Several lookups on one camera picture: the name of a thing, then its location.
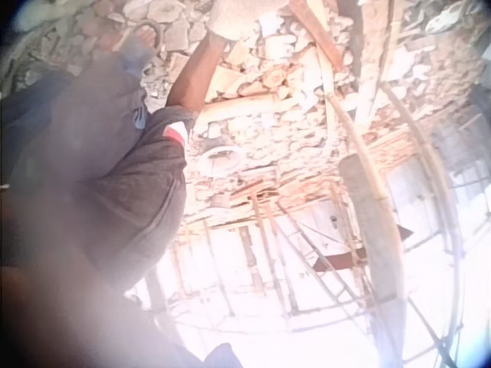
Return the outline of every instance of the person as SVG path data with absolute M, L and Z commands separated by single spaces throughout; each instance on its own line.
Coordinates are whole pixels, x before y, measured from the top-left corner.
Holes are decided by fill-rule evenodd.
M 123 292 L 180 226 L 187 137 L 226 45 L 286 3 L 215 0 L 207 35 L 152 114 L 139 79 L 160 36 L 150 23 L 75 80 L 41 80 L 2 101 L 2 156 L 11 150 L 5 171 L 2 157 L 2 356 L 25 366 L 240 366 L 228 344 L 201 362 Z

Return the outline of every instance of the construction site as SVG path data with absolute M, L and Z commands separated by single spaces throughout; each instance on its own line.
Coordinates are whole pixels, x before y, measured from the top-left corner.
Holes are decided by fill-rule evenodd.
M 80 75 L 150 19 L 164 43 L 145 104 L 164 107 L 213 0 L 82 2 L 19 25 L 2 97 Z M 200 359 L 230 343 L 245 368 L 479 366 L 490 19 L 470 0 L 290 0 L 260 18 L 189 137 L 178 236 L 127 297 Z

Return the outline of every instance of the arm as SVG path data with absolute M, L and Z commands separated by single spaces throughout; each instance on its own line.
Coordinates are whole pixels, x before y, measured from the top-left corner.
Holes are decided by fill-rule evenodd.
M 167 106 L 181 106 L 196 113 L 201 112 L 209 84 L 226 45 L 225 38 L 208 32 L 170 88 Z

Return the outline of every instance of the rock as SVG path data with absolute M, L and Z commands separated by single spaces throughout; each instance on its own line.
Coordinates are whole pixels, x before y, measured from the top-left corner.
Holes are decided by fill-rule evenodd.
M 56 33 L 58 33 L 60 38 L 65 38 L 67 35 L 68 30 L 70 29 L 70 21 L 71 20 L 69 18 L 62 18 L 56 22 Z
M 305 49 L 308 44 L 314 42 L 314 38 L 306 31 L 304 30 L 299 36 L 297 43 L 295 44 L 295 52 L 300 52 L 303 49 Z
M 277 33 L 284 22 L 283 18 L 279 17 L 276 13 L 270 12 L 264 14 L 259 18 L 262 36 L 266 38 Z
M 265 92 L 268 92 L 268 89 L 265 88 L 258 80 L 252 84 L 242 85 L 239 88 L 239 95 L 244 97 L 253 96 L 255 94 L 263 94 Z
M 148 18 L 157 23 L 176 21 L 185 6 L 177 0 L 153 0 L 148 8 Z
M 282 67 L 277 67 L 275 69 L 271 69 L 262 76 L 262 83 L 267 88 L 274 88 L 282 85 L 285 79 L 285 70 Z
M 273 61 L 290 58 L 295 52 L 292 44 L 296 41 L 297 38 L 292 34 L 281 34 L 266 38 L 264 43 L 265 58 Z
M 358 106 L 358 92 L 347 94 L 339 103 L 344 111 L 353 111 Z
M 109 31 L 99 37 L 98 45 L 102 51 L 112 51 L 123 36 L 117 31 Z
M 225 56 L 225 61 L 229 64 L 239 66 L 245 61 L 249 54 L 250 50 L 244 41 L 238 41 L 233 45 L 232 50 Z
M 304 83 L 304 68 L 301 65 L 294 65 L 287 74 L 286 81 L 290 89 L 301 90 Z
M 189 57 L 173 52 L 170 56 L 169 79 L 174 83 L 184 69 Z
M 165 33 L 165 42 L 168 51 L 182 51 L 189 47 L 187 37 L 189 25 L 183 19 L 175 21 L 172 27 L 168 28 Z
M 189 40 L 191 42 L 201 41 L 205 38 L 206 32 L 205 24 L 202 21 L 198 21 L 191 27 L 191 31 L 189 31 Z
M 132 21 L 141 21 L 148 14 L 152 0 L 130 0 L 123 8 L 124 15 Z
M 346 66 L 353 64 L 353 54 L 351 53 L 351 51 L 346 50 L 346 52 L 344 53 L 343 64 Z
M 334 18 L 334 22 L 341 27 L 341 30 L 351 27 L 354 24 L 353 19 L 349 17 L 341 17 L 340 15 Z
M 91 37 L 84 41 L 82 44 L 82 54 L 84 56 L 89 55 L 97 43 L 97 37 Z
M 210 88 L 224 94 L 237 94 L 240 85 L 244 84 L 246 80 L 245 74 L 218 66 L 213 75 Z
M 279 86 L 276 90 L 280 100 L 284 100 L 290 94 L 290 89 L 286 86 Z
M 296 121 L 301 121 L 304 118 L 304 111 L 300 107 L 292 108 L 289 111 L 286 111 L 282 114 L 280 118 L 281 123 L 294 123 Z
M 78 66 L 78 65 L 68 65 L 67 66 L 67 71 L 69 73 L 72 73 L 75 77 L 78 77 L 82 73 L 83 68 Z
M 111 0 L 100 0 L 92 5 L 95 14 L 100 17 L 107 17 L 114 11 L 114 3 Z
M 394 59 L 387 73 L 387 81 L 400 80 L 413 66 L 414 54 L 407 52 L 404 46 L 400 46 L 394 52 Z
M 118 13 L 110 13 L 109 15 L 107 15 L 107 18 L 117 23 L 121 23 L 121 24 L 126 23 L 126 19 L 124 18 L 124 16 Z
M 261 59 L 259 57 L 256 57 L 251 54 L 247 54 L 244 57 L 244 61 L 242 62 L 242 66 L 248 70 L 249 68 L 257 67 L 259 68 L 259 65 L 261 64 Z

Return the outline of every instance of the white glove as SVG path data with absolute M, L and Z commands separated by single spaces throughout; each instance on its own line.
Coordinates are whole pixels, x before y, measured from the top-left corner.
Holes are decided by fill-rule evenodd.
M 231 41 L 245 37 L 258 18 L 275 12 L 288 0 L 215 0 L 209 15 L 208 29 Z

